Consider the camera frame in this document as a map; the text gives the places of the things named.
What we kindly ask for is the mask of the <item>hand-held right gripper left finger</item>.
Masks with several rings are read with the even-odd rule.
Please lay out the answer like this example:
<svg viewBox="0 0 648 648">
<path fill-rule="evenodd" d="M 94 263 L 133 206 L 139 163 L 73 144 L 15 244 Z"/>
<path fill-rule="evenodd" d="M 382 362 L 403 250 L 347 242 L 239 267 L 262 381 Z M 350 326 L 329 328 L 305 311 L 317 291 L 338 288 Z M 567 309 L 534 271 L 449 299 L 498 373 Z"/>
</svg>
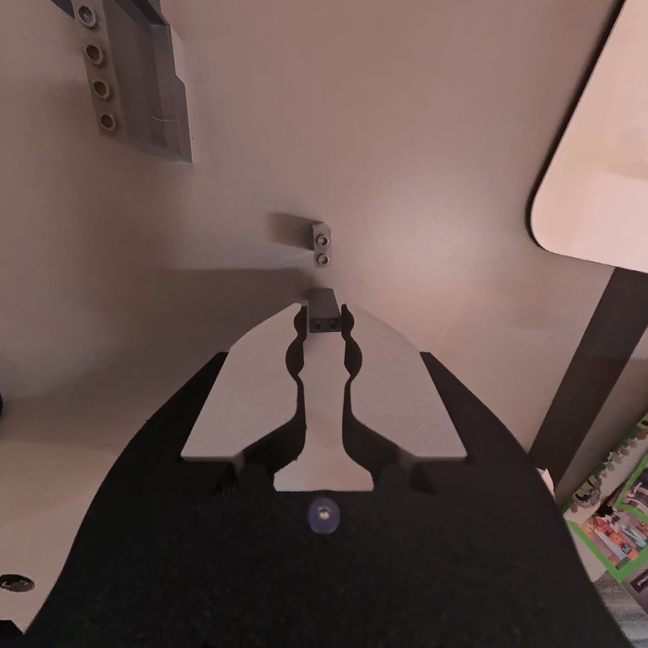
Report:
<svg viewBox="0 0 648 648">
<path fill-rule="evenodd" d="M 307 310 L 295 303 L 244 334 L 227 353 L 182 449 L 186 461 L 218 461 L 270 476 L 294 462 L 306 438 Z"/>
</svg>

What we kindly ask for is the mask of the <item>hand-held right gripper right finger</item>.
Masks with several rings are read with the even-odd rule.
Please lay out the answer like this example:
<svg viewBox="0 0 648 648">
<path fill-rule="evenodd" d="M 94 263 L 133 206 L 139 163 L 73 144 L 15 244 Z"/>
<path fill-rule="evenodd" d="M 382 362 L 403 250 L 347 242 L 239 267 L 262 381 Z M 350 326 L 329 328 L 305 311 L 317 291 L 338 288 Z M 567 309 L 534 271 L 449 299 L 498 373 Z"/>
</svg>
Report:
<svg viewBox="0 0 648 648">
<path fill-rule="evenodd" d="M 462 462 L 466 448 L 417 347 L 352 303 L 342 307 L 346 454 L 380 478 L 390 466 Z"/>
</svg>

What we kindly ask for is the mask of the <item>green printed toy box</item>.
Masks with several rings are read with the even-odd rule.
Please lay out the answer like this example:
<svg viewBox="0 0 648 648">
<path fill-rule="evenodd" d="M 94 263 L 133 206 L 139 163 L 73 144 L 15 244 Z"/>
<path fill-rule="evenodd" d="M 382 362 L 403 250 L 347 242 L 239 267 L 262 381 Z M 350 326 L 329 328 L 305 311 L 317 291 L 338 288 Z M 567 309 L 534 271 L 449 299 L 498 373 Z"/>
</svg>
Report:
<svg viewBox="0 0 648 648">
<path fill-rule="evenodd" d="M 563 504 L 563 517 L 606 572 L 647 611 L 647 415 Z"/>
</svg>

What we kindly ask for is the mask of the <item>grey desk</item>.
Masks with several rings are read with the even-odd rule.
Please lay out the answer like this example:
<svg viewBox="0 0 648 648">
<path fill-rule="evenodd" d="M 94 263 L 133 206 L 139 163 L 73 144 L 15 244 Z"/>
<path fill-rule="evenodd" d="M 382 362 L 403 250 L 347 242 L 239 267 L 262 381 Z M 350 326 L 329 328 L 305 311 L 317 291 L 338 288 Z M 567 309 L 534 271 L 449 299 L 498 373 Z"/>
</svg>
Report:
<svg viewBox="0 0 648 648">
<path fill-rule="evenodd" d="M 536 437 L 612 269 L 525 204 L 610 1 L 162 1 L 191 165 L 103 137 L 74 19 L 1 2 L 1 592 L 24 628 L 125 444 L 326 278 Z M 312 223 L 332 235 L 316 269 Z"/>
</svg>

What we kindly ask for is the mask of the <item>tall dark grey brick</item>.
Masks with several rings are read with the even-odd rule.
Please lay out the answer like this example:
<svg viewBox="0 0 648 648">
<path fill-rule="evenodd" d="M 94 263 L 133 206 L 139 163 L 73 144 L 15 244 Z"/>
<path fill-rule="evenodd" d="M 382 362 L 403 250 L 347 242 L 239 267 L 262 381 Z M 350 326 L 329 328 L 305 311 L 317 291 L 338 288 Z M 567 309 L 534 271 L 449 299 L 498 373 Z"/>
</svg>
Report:
<svg viewBox="0 0 648 648">
<path fill-rule="evenodd" d="M 341 331 L 341 312 L 332 288 L 311 288 L 307 292 L 306 299 L 309 333 Z"/>
<path fill-rule="evenodd" d="M 312 249 L 314 267 L 318 270 L 328 268 L 331 265 L 332 235 L 324 222 L 312 223 Z"/>
</svg>

